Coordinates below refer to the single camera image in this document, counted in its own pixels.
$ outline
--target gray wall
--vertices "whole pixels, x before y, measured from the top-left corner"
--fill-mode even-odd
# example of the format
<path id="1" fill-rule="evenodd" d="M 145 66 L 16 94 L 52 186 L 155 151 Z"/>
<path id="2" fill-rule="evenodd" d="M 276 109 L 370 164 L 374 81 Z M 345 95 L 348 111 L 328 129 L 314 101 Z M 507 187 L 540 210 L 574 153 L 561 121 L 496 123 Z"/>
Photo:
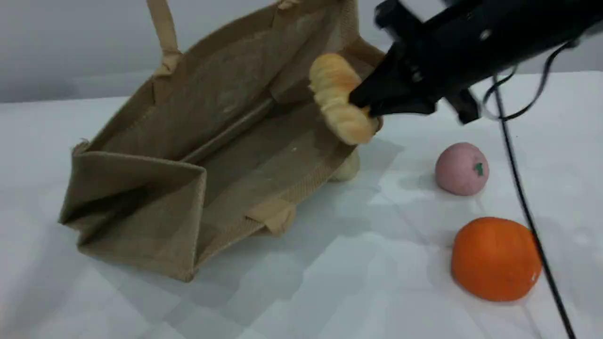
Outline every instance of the gray wall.
<path id="1" fill-rule="evenodd" d="M 272 0 L 169 0 L 181 49 Z M 387 48 L 373 26 L 380 0 L 359 0 L 361 34 Z M 406 0 L 427 19 L 440 0 Z M 603 70 L 603 37 L 562 55 L 555 71 Z M 159 62 L 144 0 L 0 1 L 0 102 L 129 95 Z M 539 72 L 543 58 L 522 65 Z"/>

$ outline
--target white table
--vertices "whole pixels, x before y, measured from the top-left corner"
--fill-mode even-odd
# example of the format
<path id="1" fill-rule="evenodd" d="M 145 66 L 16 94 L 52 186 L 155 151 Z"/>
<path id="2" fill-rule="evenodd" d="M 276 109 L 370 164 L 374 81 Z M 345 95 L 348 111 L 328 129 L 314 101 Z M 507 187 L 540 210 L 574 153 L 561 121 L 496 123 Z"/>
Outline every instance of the white table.
<path id="1" fill-rule="evenodd" d="M 504 90 L 509 112 L 536 75 Z M 489 83 L 476 87 L 483 93 Z M 361 148 L 362 173 L 299 207 L 283 238 L 253 238 L 183 284 L 79 254 L 55 221 L 69 149 L 125 98 L 0 105 L 0 337 L 565 338 L 542 275 L 528 297 L 494 304 L 450 278 L 455 232 L 478 216 L 524 223 L 499 126 L 459 126 L 447 108 L 388 117 Z M 578 338 L 603 333 L 603 73 L 554 74 L 511 132 L 529 202 Z M 491 177 L 473 198 L 432 180 L 439 153 L 472 142 Z"/>

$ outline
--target pink ball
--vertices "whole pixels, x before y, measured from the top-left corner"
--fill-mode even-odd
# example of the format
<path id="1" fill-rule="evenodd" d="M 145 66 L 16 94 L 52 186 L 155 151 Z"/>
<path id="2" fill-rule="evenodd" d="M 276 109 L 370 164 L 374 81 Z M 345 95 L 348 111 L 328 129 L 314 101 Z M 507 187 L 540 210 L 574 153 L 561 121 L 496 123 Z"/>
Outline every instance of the pink ball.
<path id="1" fill-rule="evenodd" d="M 448 147 L 435 164 L 438 186 L 455 195 L 477 194 L 486 185 L 489 174 L 486 157 L 468 142 Z"/>

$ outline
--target toy orange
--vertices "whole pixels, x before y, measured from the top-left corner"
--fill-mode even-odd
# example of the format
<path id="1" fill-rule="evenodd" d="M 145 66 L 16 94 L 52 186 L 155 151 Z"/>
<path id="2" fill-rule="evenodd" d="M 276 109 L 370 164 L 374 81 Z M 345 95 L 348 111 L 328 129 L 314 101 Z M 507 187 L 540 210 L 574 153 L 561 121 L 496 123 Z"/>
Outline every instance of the toy orange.
<path id="1" fill-rule="evenodd" d="M 532 232 L 515 221 L 478 218 L 456 235 L 452 276 L 480 298 L 520 299 L 534 286 L 541 270 Z"/>

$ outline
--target black cable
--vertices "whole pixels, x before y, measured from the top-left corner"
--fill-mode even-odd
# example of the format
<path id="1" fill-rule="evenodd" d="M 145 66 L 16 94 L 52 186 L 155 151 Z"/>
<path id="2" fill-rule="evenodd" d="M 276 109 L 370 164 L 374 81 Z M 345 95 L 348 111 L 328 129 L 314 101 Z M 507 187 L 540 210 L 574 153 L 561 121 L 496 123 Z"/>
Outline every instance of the black cable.
<path id="1" fill-rule="evenodd" d="M 551 288 L 551 293 L 553 295 L 553 299 L 555 300 L 557 310 L 559 311 L 559 315 L 561 316 L 563 326 L 565 327 L 565 330 L 567 332 L 567 336 L 569 339 L 576 339 L 576 334 L 573 331 L 572 323 L 569 319 L 569 316 L 567 315 L 565 305 L 563 304 L 563 300 L 561 299 L 561 294 L 559 293 L 559 289 L 557 288 L 557 284 L 555 283 L 555 279 L 553 278 L 553 274 L 551 272 L 551 267 L 549 266 L 549 262 L 546 258 L 545 250 L 540 241 L 540 237 L 538 235 L 538 230 L 536 229 L 534 220 L 532 219 L 532 214 L 530 213 L 530 210 L 528 207 L 528 202 L 525 197 L 525 193 L 523 191 L 523 187 L 521 184 L 519 171 L 517 169 L 517 163 L 515 160 L 515 152 L 513 150 L 513 144 L 511 142 L 511 137 L 509 136 L 509 131 L 507 128 L 507 121 L 524 114 L 534 105 L 534 103 L 538 100 L 538 98 L 540 97 L 540 95 L 542 94 L 542 92 L 545 88 L 546 80 L 548 79 L 549 73 L 551 71 L 551 65 L 552 65 L 552 62 L 554 61 L 554 59 L 557 57 L 557 55 L 559 55 L 560 52 L 562 52 L 568 48 L 573 48 L 575 45 L 576 45 L 576 43 L 574 41 L 568 42 L 568 43 L 564 44 L 563 46 L 561 46 L 560 48 L 558 48 L 555 52 L 553 52 L 549 56 L 549 58 L 547 59 L 547 61 L 545 63 L 544 73 L 542 75 L 540 86 L 538 87 L 536 97 L 532 100 L 532 102 L 530 104 L 528 104 L 526 107 L 524 107 L 522 110 L 518 111 L 517 113 L 510 115 L 510 116 L 506 116 L 505 108 L 502 103 L 502 95 L 500 94 L 500 90 L 499 90 L 500 86 L 503 83 L 507 82 L 515 74 L 516 68 L 513 70 L 513 72 L 509 76 L 505 77 L 501 81 L 498 80 L 498 76 L 495 74 L 492 78 L 493 85 L 490 88 L 496 98 L 496 105 L 498 108 L 500 126 L 502 128 L 502 134 L 503 134 L 504 140 L 505 140 L 505 146 L 507 149 L 507 156 L 509 158 L 510 167 L 513 172 L 515 189 L 517 191 L 517 195 L 521 202 L 523 214 L 526 218 L 526 221 L 528 222 L 528 226 L 531 229 L 532 233 L 534 234 L 534 239 L 535 239 L 536 247 L 538 250 L 538 254 L 540 255 L 540 260 L 542 261 L 542 265 L 545 270 L 546 280 L 548 281 L 549 287 Z M 485 104 L 487 102 L 487 99 L 488 98 L 486 96 L 484 96 L 484 100 L 482 102 Z"/>
<path id="2" fill-rule="evenodd" d="M 574 48 L 577 45 L 578 45 L 578 42 L 576 40 L 571 40 L 571 41 L 566 42 L 563 45 L 561 45 L 561 47 L 557 48 L 551 55 L 549 55 L 549 57 L 546 59 L 545 66 L 542 70 L 540 84 L 538 86 L 538 90 L 536 91 L 536 96 L 534 97 L 534 99 L 532 99 L 532 101 L 527 106 L 525 106 L 518 112 L 516 112 L 510 116 L 505 116 L 503 118 L 499 117 L 499 119 L 502 119 L 504 121 L 509 121 L 509 120 L 518 118 L 519 116 L 523 115 L 525 112 L 529 111 L 532 108 L 532 106 L 536 103 L 536 101 L 538 101 L 542 92 L 544 92 L 544 90 L 545 90 L 546 83 L 549 80 L 549 74 L 551 73 L 551 66 L 553 65 L 553 61 L 555 61 L 555 58 L 557 58 L 557 56 L 561 52 L 565 51 L 566 49 Z M 509 75 L 507 75 L 504 79 L 494 82 L 494 84 L 486 91 L 486 93 L 484 95 L 484 99 L 482 100 L 483 107 L 486 107 L 486 104 L 488 103 L 490 96 L 492 94 L 494 94 L 495 92 L 497 92 L 499 87 L 501 87 L 504 83 L 509 81 L 513 77 L 513 75 L 515 75 L 516 71 L 517 71 L 517 66 L 513 67 L 513 71 Z"/>

